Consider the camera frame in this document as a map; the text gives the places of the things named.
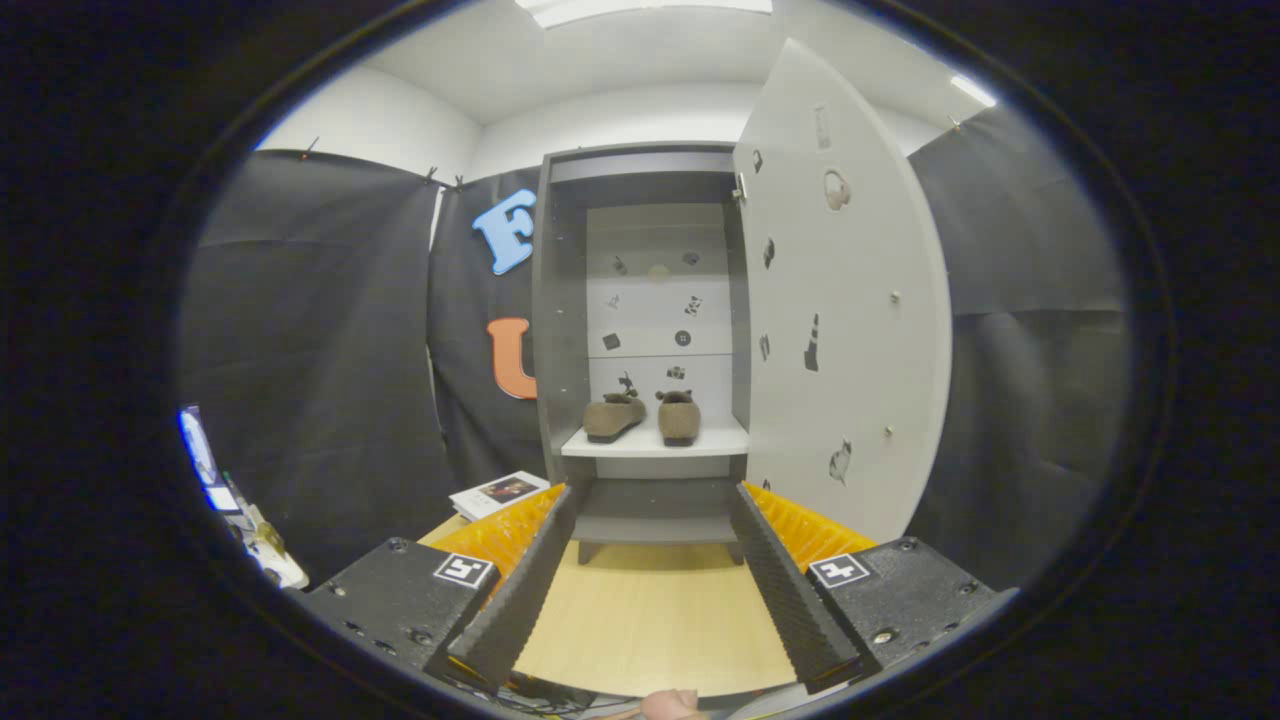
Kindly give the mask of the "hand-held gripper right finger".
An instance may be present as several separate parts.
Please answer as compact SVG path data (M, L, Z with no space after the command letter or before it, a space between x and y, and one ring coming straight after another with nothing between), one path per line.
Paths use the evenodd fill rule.
M897 671L978 626L1001 594L915 537L883 544L741 483L730 521L808 691Z

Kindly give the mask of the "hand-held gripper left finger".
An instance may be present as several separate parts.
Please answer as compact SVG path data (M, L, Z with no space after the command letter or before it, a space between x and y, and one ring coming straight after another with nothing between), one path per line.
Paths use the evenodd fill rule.
M389 538L305 606L408 673L494 693L538 624L577 511L556 484L430 544Z

